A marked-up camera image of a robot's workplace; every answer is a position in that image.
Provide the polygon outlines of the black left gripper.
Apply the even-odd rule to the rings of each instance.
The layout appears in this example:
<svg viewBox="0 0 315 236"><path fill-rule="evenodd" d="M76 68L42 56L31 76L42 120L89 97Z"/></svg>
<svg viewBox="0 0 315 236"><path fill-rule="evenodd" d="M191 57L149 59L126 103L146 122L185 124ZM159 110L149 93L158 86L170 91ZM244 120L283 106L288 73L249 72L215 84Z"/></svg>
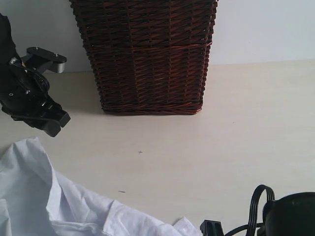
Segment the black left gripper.
<svg viewBox="0 0 315 236"><path fill-rule="evenodd" d="M0 65L0 104L15 121L55 137L71 120L48 94L49 83L38 71L19 64Z"/></svg>

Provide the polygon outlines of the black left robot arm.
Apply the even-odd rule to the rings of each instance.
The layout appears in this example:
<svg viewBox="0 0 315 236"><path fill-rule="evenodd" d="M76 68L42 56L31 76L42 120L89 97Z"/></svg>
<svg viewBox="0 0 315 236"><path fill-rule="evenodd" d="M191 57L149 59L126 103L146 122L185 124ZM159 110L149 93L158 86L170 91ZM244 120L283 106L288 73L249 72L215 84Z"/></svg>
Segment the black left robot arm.
<svg viewBox="0 0 315 236"><path fill-rule="evenodd" d="M18 55L7 16L0 17L0 104L14 121L55 137L70 121L69 114L55 102L43 76L47 70L62 73L67 58L39 47Z"/></svg>

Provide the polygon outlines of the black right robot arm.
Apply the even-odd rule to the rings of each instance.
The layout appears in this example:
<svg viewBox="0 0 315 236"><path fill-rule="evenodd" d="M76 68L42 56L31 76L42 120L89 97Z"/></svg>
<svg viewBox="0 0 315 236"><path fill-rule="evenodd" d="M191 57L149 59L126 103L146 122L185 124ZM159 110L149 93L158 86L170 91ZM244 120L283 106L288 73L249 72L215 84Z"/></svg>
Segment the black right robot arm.
<svg viewBox="0 0 315 236"><path fill-rule="evenodd" d="M314 236L315 194L303 192L267 202L263 208L265 236Z"/></svg>

